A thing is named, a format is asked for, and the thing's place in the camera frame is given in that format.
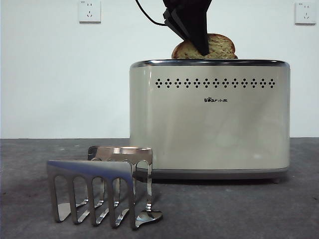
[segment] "white wall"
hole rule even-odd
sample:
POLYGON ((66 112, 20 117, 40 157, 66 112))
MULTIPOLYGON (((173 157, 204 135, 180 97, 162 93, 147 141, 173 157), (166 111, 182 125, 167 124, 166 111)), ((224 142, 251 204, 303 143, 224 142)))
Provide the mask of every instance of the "white wall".
MULTIPOLYGON (((295 26, 294 2, 213 0, 207 27, 239 58, 289 62, 291 136, 318 137, 319 27, 295 26)), ((79 24, 77 3, 1 0, 2 138, 129 137, 130 65, 181 41, 134 0, 102 0, 102 24, 79 24)), ((163 22, 162 0, 141 4, 163 22)))

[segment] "toaster brand logo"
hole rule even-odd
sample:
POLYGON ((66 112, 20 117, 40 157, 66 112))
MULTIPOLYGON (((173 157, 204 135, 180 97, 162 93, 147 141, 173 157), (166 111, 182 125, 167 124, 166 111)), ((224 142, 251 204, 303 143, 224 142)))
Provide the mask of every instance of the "toaster brand logo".
POLYGON ((227 99, 213 99, 212 97, 204 98, 204 102, 213 102, 213 103, 226 103, 227 99))

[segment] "floor surface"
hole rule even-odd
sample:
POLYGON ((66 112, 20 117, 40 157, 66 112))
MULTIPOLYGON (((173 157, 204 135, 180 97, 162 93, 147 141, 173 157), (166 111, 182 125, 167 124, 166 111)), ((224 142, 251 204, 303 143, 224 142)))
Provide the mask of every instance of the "floor surface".
MULTIPOLYGON (((291 139, 291 167, 279 184, 271 180, 156 181, 155 224, 132 231, 129 218, 112 229, 86 219, 74 225, 51 215, 46 162, 86 159, 91 145, 125 145, 127 139, 1 140, 1 238, 319 238, 319 138, 291 139)), ((145 183, 138 183, 137 211, 145 206, 145 183)))

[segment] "toaster base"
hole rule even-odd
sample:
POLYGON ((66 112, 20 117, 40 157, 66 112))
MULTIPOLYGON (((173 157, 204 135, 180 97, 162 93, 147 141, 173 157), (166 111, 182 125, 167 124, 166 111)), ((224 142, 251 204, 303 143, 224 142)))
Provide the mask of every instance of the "toaster base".
MULTIPOLYGON (((182 170, 153 169, 153 179, 195 179, 195 180, 232 180, 232 179, 270 179, 285 177, 288 167, 278 169, 241 169, 241 170, 182 170)), ((137 168, 136 177, 147 178, 147 170, 137 168)))

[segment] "toaster vent hole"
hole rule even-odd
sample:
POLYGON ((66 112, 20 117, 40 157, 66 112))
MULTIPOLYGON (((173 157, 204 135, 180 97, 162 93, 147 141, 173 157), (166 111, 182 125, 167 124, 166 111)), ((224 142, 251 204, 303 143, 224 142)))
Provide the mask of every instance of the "toaster vent hole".
POLYGON ((260 78, 260 80, 256 80, 256 78, 252 78, 251 81, 246 78, 243 78, 242 81, 238 80, 238 78, 231 78, 229 81, 228 78, 222 78, 222 80, 218 81, 218 78, 213 78, 211 81, 208 78, 202 79, 202 81, 199 78, 195 78, 191 80, 190 78, 186 78, 185 81, 181 81, 180 78, 176 78, 171 80, 170 78, 167 78, 165 80, 161 80, 161 78, 158 78, 155 80, 155 87, 160 88, 162 85, 165 85, 167 88, 170 88, 170 86, 176 86, 176 88, 179 88, 182 84, 186 86, 186 88, 189 88, 191 85, 194 85, 195 88, 200 88, 200 85, 202 84, 203 87, 209 88, 210 83, 214 86, 214 88, 218 88, 219 85, 222 85, 224 88, 227 88, 227 86, 232 86, 233 88, 237 88, 237 86, 242 85, 243 88, 247 88, 247 86, 251 86, 253 89, 256 88, 256 86, 260 85, 260 89, 268 88, 269 86, 271 89, 275 87, 275 81, 273 78, 266 79, 266 78, 260 78))

